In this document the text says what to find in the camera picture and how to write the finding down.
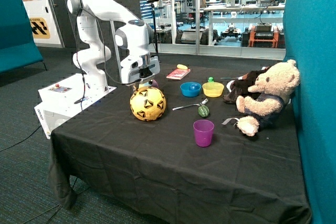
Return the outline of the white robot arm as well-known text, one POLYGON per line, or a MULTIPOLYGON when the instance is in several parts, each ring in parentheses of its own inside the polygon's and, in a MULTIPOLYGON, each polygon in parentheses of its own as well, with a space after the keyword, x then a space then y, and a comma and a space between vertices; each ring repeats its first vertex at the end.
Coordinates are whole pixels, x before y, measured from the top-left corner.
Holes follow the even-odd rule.
POLYGON ((77 16, 80 40, 89 45, 88 49, 73 56, 75 65, 86 73, 87 92, 98 93, 108 89, 106 74, 97 65, 110 59, 111 51, 99 37, 97 19, 124 24, 114 36, 117 46, 129 51, 120 66, 123 84, 144 83, 160 72, 158 57, 151 56, 149 51, 152 28, 126 7, 114 0, 67 0, 67 6, 69 12, 77 16))

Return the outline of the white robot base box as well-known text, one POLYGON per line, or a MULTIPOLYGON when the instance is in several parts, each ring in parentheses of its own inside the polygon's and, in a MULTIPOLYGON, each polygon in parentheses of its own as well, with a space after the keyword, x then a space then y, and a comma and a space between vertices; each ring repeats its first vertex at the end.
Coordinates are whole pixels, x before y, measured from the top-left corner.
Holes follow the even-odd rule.
POLYGON ((41 103, 34 109, 47 139, 50 139, 51 132, 55 128, 116 89, 112 86, 97 86, 89 83, 83 79, 85 77, 85 74, 76 73, 38 90, 41 103), (74 104, 82 97, 89 97, 89 99, 83 103, 74 104))

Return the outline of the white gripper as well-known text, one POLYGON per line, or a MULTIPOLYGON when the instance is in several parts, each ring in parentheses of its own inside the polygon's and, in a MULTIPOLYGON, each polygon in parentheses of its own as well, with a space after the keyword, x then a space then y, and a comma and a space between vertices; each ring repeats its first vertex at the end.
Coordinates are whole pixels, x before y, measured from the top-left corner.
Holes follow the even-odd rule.
POLYGON ((144 83, 145 86, 152 85, 152 79, 160 72, 158 56, 150 55, 132 56, 129 55, 121 61, 121 83, 133 84, 144 83))

